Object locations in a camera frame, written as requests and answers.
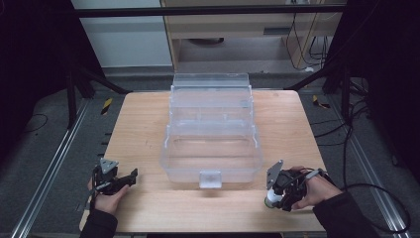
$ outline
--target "cable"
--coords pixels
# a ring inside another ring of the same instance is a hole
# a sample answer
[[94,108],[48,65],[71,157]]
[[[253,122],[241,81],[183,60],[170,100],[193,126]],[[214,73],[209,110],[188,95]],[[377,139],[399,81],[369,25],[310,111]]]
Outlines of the cable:
[[355,105],[352,107],[352,110],[351,110],[351,113],[350,113],[350,120],[349,120],[349,123],[348,123],[349,124],[348,125],[349,126],[349,130],[348,130],[347,135],[346,135],[346,139],[345,139],[345,143],[344,143],[344,149],[343,149],[343,185],[344,185],[344,187],[342,188],[342,190],[348,191],[349,188],[356,187],[356,186],[371,186],[371,187],[374,187],[376,189],[380,189],[380,190],[388,193],[392,197],[392,199],[394,199],[400,205],[400,207],[404,210],[405,217],[407,219],[406,220],[405,228],[403,228],[401,230],[394,231],[394,230],[390,230],[389,228],[383,228],[383,227],[375,224],[374,222],[372,222],[371,220],[369,220],[367,217],[366,217],[366,219],[367,219],[367,221],[372,226],[376,227],[377,229],[379,229],[379,230],[381,230],[383,232],[392,233],[392,234],[401,234],[401,233],[406,232],[410,228],[410,226],[411,226],[411,216],[410,216],[410,213],[408,212],[407,208],[398,199],[398,197],[396,197],[396,195],[392,194],[390,191],[386,190],[385,188],[380,187],[378,185],[374,185],[374,184],[369,184],[369,183],[354,183],[354,184],[347,185],[347,175],[346,175],[346,173],[347,173],[347,170],[346,170],[346,164],[347,164],[347,144],[348,144],[348,142],[349,142],[349,140],[350,140],[350,138],[351,138],[351,136],[353,134],[353,130],[354,130],[354,128],[353,128],[353,120],[357,116],[360,116],[362,113],[366,112],[367,109],[368,109],[367,106],[364,106],[364,107],[360,108],[358,111],[355,112],[356,106],[358,104],[362,103],[362,102],[365,102],[365,100],[362,99],[362,100],[358,101],[357,103],[355,103]]
[[[303,61],[305,61],[305,62],[306,62],[309,66],[319,65],[319,63],[312,63],[312,62],[308,62],[308,61],[305,59],[305,56],[303,55],[302,47],[300,46],[299,38],[298,38],[298,36],[297,36],[297,32],[296,32],[296,24],[295,24],[295,23],[296,23],[296,13],[294,13],[294,14],[293,14],[293,21],[292,21],[291,26],[290,26],[290,31],[289,31],[289,34],[287,35],[287,38],[286,38],[286,49],[287,49],[287,53],[289,54],[289,57],[292,59],[291,53],[290,53],[290,51],[289,51],[289,49],[288,49],[288,39],[289,39],[289,36],[290,36],[290,34],[291,34],[292,30],[293,30],[293,31],[294,31],[294,35],[295,35],[295,37],[296,37],[296,42],[297,42],[297,45],[298,45],[298,47],[299,47],[300,56],[302,57]],[[295,69],[298,69],[298,70],[305,69],[305,68],[300,68],[300,67],[297,67],[296,65],[294,65],[293,60],[291,61],[291,64],[292,64],[292,66],[293,66]]]
[[333,133],[333,132],[335,132],[335,131],[339,130],[340,128],[342,128],[342,127],[344,127],[344,126],[346,126],[346,123],[341,124],[340,126],[338,126],[338,127],[334,128],[334,129],[333,129],[333,130],[331,130],[331,131],[325,132],[325,133],[320,134],[320,135],[316,135],[316,136],[314,136],[314,137],[315,137],[315,138],[319,138],[319,137],[323,137],[323,136],[330,135],[331,133]]
[[95,202],[96,202],[96,196],[98,195],[98,192],[96,192],[97,187],[97,181],[96,181],[96,174],[98,173],[98,170],[101,170],[99,166],[96,166],[92,171],[92,189],[90,190],[90,206],[89,211],[92,212],[95,209]]
[[32,130],[24,131],[24,133],[30,133],[30,132],[38,131],[41,128],[43,128],[45,125],[47,125],[47,122],[49,121],[49,117],[47,115],[45,115],[45,114],[34,114],[32,117],[35,117],[35,116],[43,116],[43,117],[46,118],[46,121],[41,126],[35,128],[35,129],[32,129]]
[[353,87],[353,91],[356,94],[361,95],[361,96],[368,96],[368,91],[365,89],[365,86],[363,84],[358,85],[357,83],[350,80],[350,85]]
[[335,120],[327,120],[327,121],[321,121],[321,122],[313,122],[313,123],[310,123],[309,125],[318,125],[318,124],[323,124],[323,123],[333,122],[333,121],[342,121],[342,120],[341,119],[335,119]]
[[348,190],[349,188],[353,188],[353,187],[358,187],[358,186],[367,186],[367,187],[373,187],[373,188],[376,188],[376,189],[379,189],[379,190],[381,190],[381,191],[383,191],[383,192],[386,192],[394,201],[396,201],[397,203],[398,203],[398,205],[404,210],[404,213],[405,213],[405,218],[406,218],[406,225],[405,225],[405,228],[403,228],[403,229],[401,229],[401,230],[396,230],[396,231],[394,231],[394,230],[390,230],[390,229],[388,229],[388,228],[383,228],[383,227],[381,227],[381,226],[379,226],[379,225],[377,225],[376,223],[374,223],[374,222],[372,222],[371,220],[369,220],[367,217],[366,217],[366,219],[367,219],[367,221],[372,225],[372,226],[374,226],[374,227],[376,227],[377,229],[379,229],[379,230],[381,230],[381,231],[383,231],[383,232],[386,232],[386,233],[391,233],[391,234],[401,234],[401,233],[405,233],[406,231],[408,231],[408,229],[411,227],[411,215],[410,215],[410,212],[407,210],[407,207],[405,207],[404,206],[404,204],[402,203],[402,201],[395,195],[395,194],[393,194],[392,192],[390,192],[390,191],[388,191],[388,190],[386,190],[385,188],[383,188],[383,187],[380,187],[380,186],[378,186],[378,185],[374,185],[374,184],[369,184],[369,183],[363,183],[363,182],[361,182],[361,183],[353,183],[353,184],[350,184],[350,185],[347,185],[346,187],[345,187],[345,189],[346,190]]
[[323,40],[324,41],[323,41],[323,44],[322,44],[321,53],[313,53],[312,52],[312,49],[313,49],[313,47],[315,45],[315,42],[317,42],[317,45],[319,45],[318,44],[318,37],[314,37],[312,39],[312,43],[311,43],[311,46],[309,47],[309,51],[308,51],[309,56],[312,59],[319,60],[320,61],[319,62],[319,65],[321,66],[321,68],[324,66],[325,59],[327,58],[327,55],[328,55],[328,47],[329,47],[328,46],[329,45],[329,43],[328,43],[328,37],[324,37]]
[[345,142],[341,142],[341,143],[337,143],[337,144],[317,144],[317,146],[321,147],[329,147],[329,146],[341,146],[343,145]]
[[340,52],[343,51],[344,48],[352,42],[352,39],[355,37],[355,35],[361,30],[361,28],[365,25],[365,23],[368,21],[368,19],[371,17],[371,15],[373,15],[373,13],[376,10],[377,6],[379,5],[380,1],[381,0],[376,0],[376,4],[373,6],[371,11],[368,13],[368,15],[362,21],[362,23],[353,31],[353,33],[347,38],[347,40],[343,43],[343,45],[330,58],[328,58],[326,60],[325,63],[328,63],[330,61],[335,60],[335,58],[340,54]]
[[337,13],[334,13],[333,15],[329,16],[328,18],[321,19],[321,21],[328,21],[336,15],[337,15]]

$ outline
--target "black sleeve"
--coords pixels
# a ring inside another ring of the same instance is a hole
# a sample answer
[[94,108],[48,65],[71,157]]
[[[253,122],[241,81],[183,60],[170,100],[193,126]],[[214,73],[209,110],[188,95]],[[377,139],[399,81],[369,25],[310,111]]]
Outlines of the black sleeve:
[[93,210],[87,217],[80,238],[112,238],[117,229],[115,216],[100,210]]
[[329,238],[378,238],[353,197],[344,192],[313,208]]

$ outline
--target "floor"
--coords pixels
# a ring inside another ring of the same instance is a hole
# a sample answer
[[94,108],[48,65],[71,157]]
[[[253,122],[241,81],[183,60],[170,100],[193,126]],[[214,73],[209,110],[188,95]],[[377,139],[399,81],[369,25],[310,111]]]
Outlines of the floor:
[[[316,44],[313,53],[317,53],[321,46]],[[307,59],[319,62],[311,56]],[[247,72],[255,89],[292,85],[320,67],[312,65],[306,70],[295,69],[280,38],[225,39],[220,44],[185,41],[179,60],[177,72]],[[171,78],[172,75],[160,75],[112,80],[133,90],[168,90]],[[355,81],[364,84],[362,79]],[[345,167],[348,183],[378,182],[397,194],[413,221],[419,220],[420,186],[407,169],[392,164],[390,152],[373,121],[368,118],[368,112],[355,118],[354,134],[345,157],[341,143],[346,138],[346,127],[322,136],[341,125],[340,92],[324,95],[320,90],[322,82],[323,79],[314,81],[299,91],[299,95],[313,133],[318,136],[316,140],[326,169],[336,185],[344,184]],[[123,95],[99,84],[94,83],[94,86],[97,92],[93,99],[79,99],[78,108],[85,108],[84,119],[78,130],[69,136],[68,148],[60,146],[63,138],[68,136],[65,91],[46,97],[37,104],[37,115],[29,122],[27,132],[23,133],[20,143],[10,155],[13,163],[7,170],[2,168],[0,174],[0,237],[10,237],[20,222],[24,223],[26,229],[23,233],[28,237],[78,237],[81,213],[77,208],[86,197],[87,178],[98,158],[105,153],[109,134],[124,100]],[[314,95],[319,104],[314,103]],[[113,99],[111,107],[106,115],[101,115],[108,98]],[[353,95],[351,100],[356,104],[361,98]],[[363,103],[358,105],[358,109],[364,106]],[[51,183],[43,183],[45,175],[49,175]],[[369,188],[355,188],[351,193],[365,216],[373,222],[385,227],[401,222],[396,224],[396,228],[406,224],[403,210],[382,193],[376,194]],[[31,211],[35,217],[22,220],[26,212]],[[379,233],[381,237],[420,237],[420,225],[413,222],[409,233],[400,235]],[[141,237],[144,234],[130,235]],[[302,233],[288,233],[284,237],[302,237]],[[309,237],[325,237],[325,234],[309,234]]]

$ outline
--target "gray floor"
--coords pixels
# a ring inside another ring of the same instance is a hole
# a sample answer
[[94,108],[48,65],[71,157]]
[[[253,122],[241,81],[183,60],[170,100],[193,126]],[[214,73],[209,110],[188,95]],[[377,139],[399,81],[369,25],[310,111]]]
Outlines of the gray floor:
[[[291,66],[279,38],[225,39],[224,43],[218,45],[200,45],[185,41],[182,44],[178,72],[248,72],[253,88],[282,88],[310,73]],[[168,90],[171,78],[172,75],[148,75],[110,79],[127,89]],[[86,196],[86,184],[91,170],[106,150],[108,133],[113,131],[124,100],[123,95],[101,85],[94,85],[97,92],[93,99],[78,100],[79,106],[84,103],[88,105],[84,120],[68,148],[41,209],[36,212],[36,219],[30,224],[32,227],[29,236],[77,237],[81,212],[76,211],[76,207]],[[323,95],[320,85],[322,79],[311,83],[299,93],[314,135],[323,134],[341,123],[334,107],[328,109],[313,104],[314,94],[321,103],[330,105],[335,105],[340,98],[339,92]],[[111,107],[106,115],[101,115],[102,106],[109,97],[113,98]],[[353,103],[360,99],[359,96],[352,96]],[[2,168],[0,174],[0,237],[10,237],[64,137],[67,125],[65,91],[39,101],[34,114],[42,115],[34,116],[27,130],[41,128],[22,134],[20,142],[10,155],[12,163],[8,168]],[[368,181],[364,164],[359,159],[367,158],[382,185],[401,199],[414,221],[409,234],[399,237],[420,237],[420,225],[415,222],[420,219],[420,211],[417,209],[420,199],[419,184],[407,169],[392,164],[387,146],[368,114],[355,119],[354,130],[353,143],[360,143],[363,154],[349,143],[346,154],[348,183]],[[317,138],[326,169],[337,186],[343,185],[344,147],[331,145],[343,142],[345,134],[343,129]],[[351,193],[369,219],[386,227],[383,209],[378,206],[381,203],[369,188],[355,188]],[[384,232],[380,234],[383,237],[398,237]],[[289,233],[285,237],[302,236]],[[325,237],[325,234],[311,234],[310,237]]]

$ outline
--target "transparent plastic container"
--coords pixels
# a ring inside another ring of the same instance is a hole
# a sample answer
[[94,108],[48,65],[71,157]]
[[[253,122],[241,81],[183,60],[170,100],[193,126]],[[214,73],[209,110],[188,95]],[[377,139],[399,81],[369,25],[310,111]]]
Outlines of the transparent plastic container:
[[247,74],[176,74],[160,165],[175,182],[250,182],[263,154]]

